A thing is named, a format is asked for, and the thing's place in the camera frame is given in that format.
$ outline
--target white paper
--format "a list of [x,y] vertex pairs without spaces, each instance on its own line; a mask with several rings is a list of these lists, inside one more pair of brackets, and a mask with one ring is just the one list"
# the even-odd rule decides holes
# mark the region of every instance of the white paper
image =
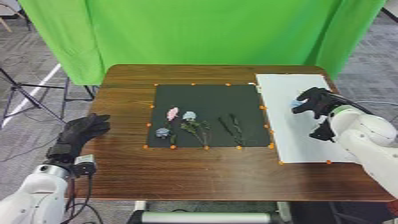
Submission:
[[257,83],[280,161],[284,163],[325,163],[327,160],[353,162],[352,155],[339,144],[309,137],[325,116],[314,120],[312,111],[291,113],[291,102],[300,93],[311,87],[330,89],[323,76],[259,74]]

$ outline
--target green backdrop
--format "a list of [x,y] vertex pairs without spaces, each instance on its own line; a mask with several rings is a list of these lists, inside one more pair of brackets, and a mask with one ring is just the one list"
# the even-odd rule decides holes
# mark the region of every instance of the green backdrop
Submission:
[[19,2],[71,80],[90,85],[113,64],[304,64],[336,78],[385,0]]

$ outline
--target white flower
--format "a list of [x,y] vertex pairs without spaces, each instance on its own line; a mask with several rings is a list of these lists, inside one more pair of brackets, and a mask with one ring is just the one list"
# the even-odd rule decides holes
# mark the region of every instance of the white flower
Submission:
[[186,113],[183,114],[183,120],[186,120],[186,121],[193,121],[195,120],[195,113],[193,113],[193,111],[186,111]]
[[156,130],[156,137],[158,137],[158,138],[167,138],[169,135],[170,135],[170,130],[169,130],[167,128],[160,128],[160,129]]

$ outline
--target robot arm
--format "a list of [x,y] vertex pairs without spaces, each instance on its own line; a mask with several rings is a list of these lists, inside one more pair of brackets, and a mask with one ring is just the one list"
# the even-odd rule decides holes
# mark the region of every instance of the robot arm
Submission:
[[341,145],[355,156],[368,175],[398,198],[398,148],[392,124],[325,89],[311,88],[296,100],[302,105],[293,108],[293,113],[311,110],[316,118],[327,116],[309,136]]
[[90,114],[67,122],[57,144],[48,150],[48,160],[35,167],[17,191],[0,201],[0,223],[62,222],[67,180],[80,175],[92,175],[96,171],[92,157],[78,155],[87,141],[110,130],[106,120],[106,115]]

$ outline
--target pink flower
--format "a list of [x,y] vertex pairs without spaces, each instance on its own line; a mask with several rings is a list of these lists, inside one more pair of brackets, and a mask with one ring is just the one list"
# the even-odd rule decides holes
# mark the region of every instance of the pink flower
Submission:
[[172,121],[176,117],[177,117],[177,107],[174,107],[167,112],[167,120]]

